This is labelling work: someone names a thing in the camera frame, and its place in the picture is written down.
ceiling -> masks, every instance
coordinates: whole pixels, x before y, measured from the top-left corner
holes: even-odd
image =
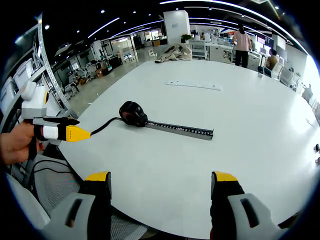
[[[257,31],[270,31],[270,29],[266,27],[267,24],[274,28],[275,31],[281,33],[285,38],[289,38],[283,31],[274,27],[272,24],[269,24],[266,20],[236,7],[206,1],[182,1],[159,4],[160,2],[162,1],[140,0],[131,1],[130,3],[124,3],[122,1],[112,1],[112,3],[109,3],[108,1],[102,3],[95,1],[88,4],[87,1],[77,1],[76,4],[74,4],[55,1],[53,2],[55,4],[50,6],[34,4],[31,7],[28,5],[22,9],[17,9],[18,14],[15,16],[20,19],[23,24],[14,29],[16,30],[14,36],[17,37],[34,26],[37,23],[36,16],[43,11],[43,26],[50,25],[48,30],[43,30],[44,45],[49,61],[53,64],[55,61],[59,62],[66,59],[67,52],[70,52],[71,50],[75,50],[73,53],[84,51],[88,48],[86,45],[92,43],[95,39],[102,40],[111,38],[127,29],[159,21],[161,20],[159,16],[163,16],[163,12],[175,11],[176,8],[179,8],[179,10],[186,10],[189,17],[243,23]],[[303,47],[311,53],[311,49],[306,44],[306,35],[303,34],[304,31],[301,31],[299,27],[301,23],[299,22],[298,24],[296,22],[298,21],[298,18],[294,18],[290,15],[290,13],[293,12],[292,5],[286,4],[285,7],[283,7],[283,1],[281,5],[277,5],[271,1],[266,1],[261,4],[257,4],[251,0],[229,0],[228,2],[253,10],[274,21],[290,32],[290,34],[292,34]],[[94,31],[116,18],[119,19],[88,38]],[[210,20],[197,19],[196,22],[210,23]],[[223,22],[223,25],[235,27],[235,25],[226,22]],[[147,27],[161,27],[161,23],[150,24]],[[123,34],[129,34],[135,30],[136,29],[126,31]],[[72,44],[68,51],[62,53],[61,56],[55,56],[58,49],[67,43]],[[293,41],[292,43],[298,49],[300,48]]]

human hand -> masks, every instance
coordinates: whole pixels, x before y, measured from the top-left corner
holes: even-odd
[[[0,135],[0,156],[5,165],[23,163],[29,157],[29,144],[34,137],[34,126],[27,122],[21,122],[10,133]],[[45,149],[43,143],[36,140],[36,152]]]

round table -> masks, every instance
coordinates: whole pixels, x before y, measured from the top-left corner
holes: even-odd
[[[213,83],[222,91],[166,85],[173,80]],[[111,204],[133,219],[208,239],[212,171],[234,175],[276,224],[310,197],[320,128],[307,102],[278,81],[220,62],[147,61],[96,99],[79,126],[97,129],[119,116],[126,101],[141,105],[152,121],[214,129],[213,139],[203,140],[114,121],[90,139],[59,145],[82,179],[111,171]]]

pink shirt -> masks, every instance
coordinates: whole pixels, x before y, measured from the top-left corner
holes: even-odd
[[[246,33],[242,34],[241,32],[236,31],[232,40],[236,40],[235,50],[249,52],[251,49],[250,37]]]

computer monitor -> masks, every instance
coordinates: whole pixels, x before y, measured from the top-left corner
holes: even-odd
[[[264,43],[264,45],[266,45],[266,46],[268,46],[268,47],[270,47],[270,48],[274,48],[274,40],[272,39],[272,38],[270,38],[270,37],[265,37],[264,38],[264,40],[265,40],[265,43]]]
[[[260,53],[267,54],[267,51],[263,47],[260,47]]]
[[[277,54],[277,55],[279,55],[279,56],[281,56],[283,59],[287,60],[287,52],[286,52],[283,48],[281,48],[281,47],[279,47],[279,46],[277,45],[275,50],[276,50],[276,54]]]
[[[284,65],[285,64],[285,60],[283,59],[283,57],[279,56],[279,63],[281,65]]]
[[[262,43],[262,44],[265,44],[266,43],[266,40],[260,36],[257,36],[256,40],[259,42],[259,43]]]

